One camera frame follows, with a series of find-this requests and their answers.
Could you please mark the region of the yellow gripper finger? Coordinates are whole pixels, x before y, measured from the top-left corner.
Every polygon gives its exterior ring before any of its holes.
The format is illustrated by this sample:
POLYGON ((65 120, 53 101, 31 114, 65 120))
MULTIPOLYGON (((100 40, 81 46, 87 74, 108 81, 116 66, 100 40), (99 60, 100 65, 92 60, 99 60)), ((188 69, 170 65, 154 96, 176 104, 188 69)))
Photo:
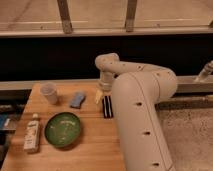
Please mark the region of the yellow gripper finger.
POLYGON ((99 102, 102 100, 102 98, 103 98, 103 91, 98 89, 95 94, 95 103, 99 104, 99 102))

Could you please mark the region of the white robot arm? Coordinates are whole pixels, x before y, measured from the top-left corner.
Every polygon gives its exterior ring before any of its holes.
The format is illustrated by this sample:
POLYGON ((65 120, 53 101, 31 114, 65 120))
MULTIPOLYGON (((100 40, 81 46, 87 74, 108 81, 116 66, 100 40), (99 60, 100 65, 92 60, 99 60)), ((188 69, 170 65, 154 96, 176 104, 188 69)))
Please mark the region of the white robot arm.
POLYGON ((169 68, 123 62, 115 53, 99 55, 100 89, 111 93, 126 171, 176 171, 155 105, 172 97, 177 76, 169 68))

